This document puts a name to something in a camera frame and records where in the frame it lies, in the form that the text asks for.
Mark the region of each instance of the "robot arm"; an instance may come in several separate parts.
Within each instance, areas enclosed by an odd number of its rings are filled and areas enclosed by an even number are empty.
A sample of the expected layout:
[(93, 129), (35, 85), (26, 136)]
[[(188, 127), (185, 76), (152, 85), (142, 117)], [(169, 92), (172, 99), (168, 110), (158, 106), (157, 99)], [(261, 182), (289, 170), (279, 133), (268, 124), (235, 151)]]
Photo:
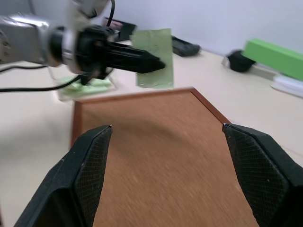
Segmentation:
[(107, 67), (146, 73), (165, 64), (150, 53), (114, 43), (116, 32), (91, 24), (108, 0), (70, 0), (65, 27), (37, 16), (0, 17), (0, 64), (28, 61), (45, 66), (68, 66), (83, 74)]

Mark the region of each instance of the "wooden frame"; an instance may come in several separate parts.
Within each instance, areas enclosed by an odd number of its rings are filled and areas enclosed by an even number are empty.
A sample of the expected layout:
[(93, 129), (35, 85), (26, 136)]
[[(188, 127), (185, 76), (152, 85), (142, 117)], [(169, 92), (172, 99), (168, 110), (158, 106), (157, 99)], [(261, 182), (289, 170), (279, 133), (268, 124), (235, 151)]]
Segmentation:
[(123, 96), (111, 96), (111, 97), (102, 97), (102, 98), (93, 98), (80, 100), (75, 102), (74, 106), (74, 116), (72, 122), (72, 133), (71, 133), (71, 146), (74, 141), (82, 134), (82, 105), (87, 103), (95, 102), (108, 102), (113, 100), (122, 100), (130, 98), (139, 98), (139, 97), (149, 97), (149, 96), (161, 96), (164, 94), (179, 94), (191, 92), (222, 124), (230, 123), (230, 121), (224, 117), (203, 95), (200, 94), (195, 88), (184, 88), (184, 89), (175, 89), (175, 90), (166, 90), (166, 91), (156, 91), (156, 92), (146, 92), (146, 93), (136, 93)]

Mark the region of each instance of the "black remote control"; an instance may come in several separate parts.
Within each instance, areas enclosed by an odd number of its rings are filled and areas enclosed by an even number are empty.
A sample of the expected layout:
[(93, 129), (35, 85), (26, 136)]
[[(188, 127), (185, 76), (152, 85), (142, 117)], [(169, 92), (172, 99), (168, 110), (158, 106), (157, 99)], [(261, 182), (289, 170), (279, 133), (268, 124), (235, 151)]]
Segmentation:
[(197, 44), (190, 44), (174, 36), (172, 36), (172, 46), (174, 53), (181, 57), (197, 55), (201, 49), (201, 47)]

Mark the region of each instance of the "brown cork surface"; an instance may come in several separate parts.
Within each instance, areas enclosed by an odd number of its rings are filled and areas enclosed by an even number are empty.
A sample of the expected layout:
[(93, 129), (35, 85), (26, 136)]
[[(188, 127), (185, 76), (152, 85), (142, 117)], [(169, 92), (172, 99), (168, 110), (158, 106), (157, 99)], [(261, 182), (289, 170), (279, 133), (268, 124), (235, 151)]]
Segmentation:
[(195, 92), (76, 104), (73, 138), (113, 126), (94, 227), (258, 226), (218, 120), (227, 119)]

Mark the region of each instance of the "white table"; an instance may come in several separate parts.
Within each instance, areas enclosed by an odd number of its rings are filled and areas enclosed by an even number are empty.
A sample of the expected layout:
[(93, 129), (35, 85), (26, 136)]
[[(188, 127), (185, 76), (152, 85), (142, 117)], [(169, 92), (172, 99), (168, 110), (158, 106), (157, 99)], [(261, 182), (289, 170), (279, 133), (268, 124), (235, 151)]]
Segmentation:
[[(303, 166), (301, 128), (303, 100), (275, 91), (271, 81), (233, 72), (222, 57), (174, 55), (175, 87), (195, 87), (231, 122), (270, 134)], [(68, 76), (65, 66), (56, 74)], [(115, 70), (113, 96), (145, 92), (135, 86), (135, 74)], [(12, 70), (0, 74), (0, 87), (47, 87), (47, 69)], [(0, 94), (0, 209), (6, 227), (13, 226), (46, 173), (69, 150), (72, 102), (62, 103), (56, 92)]]

